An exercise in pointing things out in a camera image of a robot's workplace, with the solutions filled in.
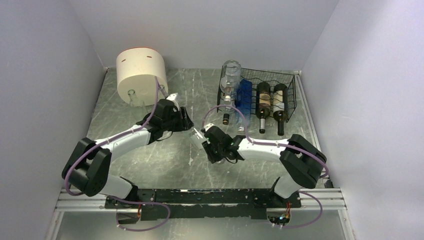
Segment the clear glass bottle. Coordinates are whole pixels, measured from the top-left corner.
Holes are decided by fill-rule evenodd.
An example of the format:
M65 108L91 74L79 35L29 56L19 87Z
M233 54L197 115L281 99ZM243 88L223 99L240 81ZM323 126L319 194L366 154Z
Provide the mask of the clear glass bottle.
M142 98L138 97L136 91L134 89L130 89L127 92L129 97L129 105L134 108L144 109L146 107L145 102Z

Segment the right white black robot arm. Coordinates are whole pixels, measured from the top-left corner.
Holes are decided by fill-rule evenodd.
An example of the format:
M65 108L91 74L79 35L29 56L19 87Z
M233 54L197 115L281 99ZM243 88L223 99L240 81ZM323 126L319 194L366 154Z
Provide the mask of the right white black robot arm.
M201 132L204 136L201 144L211 163L262 160L284 166L287 175L277 178L269 197L275 207L282 207L302 188L314 189L327 163L326 156L299 134L281 140L231 137L212 123Z

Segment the clear bottle black gold label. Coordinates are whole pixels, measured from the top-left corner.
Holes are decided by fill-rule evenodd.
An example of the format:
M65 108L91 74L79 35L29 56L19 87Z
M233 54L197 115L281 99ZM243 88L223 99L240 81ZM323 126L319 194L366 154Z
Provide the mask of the clear bottle black gold label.
M226 95L224 97L224 99L222 100L222 105L223 105L223 118L222 118L222 123L224 125L228 125L230 123L230 118L233 114L233 99L230 95Z

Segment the olive wine bottle white label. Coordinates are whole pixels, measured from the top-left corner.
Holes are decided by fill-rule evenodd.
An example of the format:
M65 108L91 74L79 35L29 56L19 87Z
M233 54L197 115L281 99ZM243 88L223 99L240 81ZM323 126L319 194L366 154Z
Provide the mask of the olive wine bottle white label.
M285 123L288 120L288 112L286 109L286 105L288 102L287 99L288 87L283 84L277 84L273 89L273 113L272 116L274 120L277 122L277 134L279 136L283 136L285 134Z

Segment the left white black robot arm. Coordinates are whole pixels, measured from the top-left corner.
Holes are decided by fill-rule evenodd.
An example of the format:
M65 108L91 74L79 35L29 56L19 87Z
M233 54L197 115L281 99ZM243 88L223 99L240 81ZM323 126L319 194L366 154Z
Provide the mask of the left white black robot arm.
M159 141L165 132L183 132L193 127L185 107L161 99L151 113L128 130L104 139L81 139L61 173L65 186L73 186L80 195L88 197L114 196L124 207L132 208L139 200L138 187L110 174L111 163L128 152Z

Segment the clear bottle white cap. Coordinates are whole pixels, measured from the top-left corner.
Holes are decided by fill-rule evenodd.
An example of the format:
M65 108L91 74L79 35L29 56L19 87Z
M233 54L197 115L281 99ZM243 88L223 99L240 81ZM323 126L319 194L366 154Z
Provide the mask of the clear bottle white cap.
M235 99L241 81L241 64L236 60L227 60L221 69L220 89L223 93L223 104L231 105Z

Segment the dark green wine bottle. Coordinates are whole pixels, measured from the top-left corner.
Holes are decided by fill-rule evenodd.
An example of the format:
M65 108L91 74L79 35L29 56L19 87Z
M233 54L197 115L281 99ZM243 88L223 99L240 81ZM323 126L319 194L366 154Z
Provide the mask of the dark green wine bottle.
M271 113L271 86L267 82L261 82L256 87L255 114L259 119L259 133L266 132L266 118Z

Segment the clear bottle silver cap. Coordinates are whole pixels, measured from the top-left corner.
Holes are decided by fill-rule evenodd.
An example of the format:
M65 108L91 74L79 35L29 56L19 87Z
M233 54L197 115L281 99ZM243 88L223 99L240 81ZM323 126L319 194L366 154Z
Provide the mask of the clear bottle silver cap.
M204 146L203 144L208 144L207 138L204 136L204 134L196 129L195 127L190 132L190 141L194 147L196 147L198 150L203 150Z

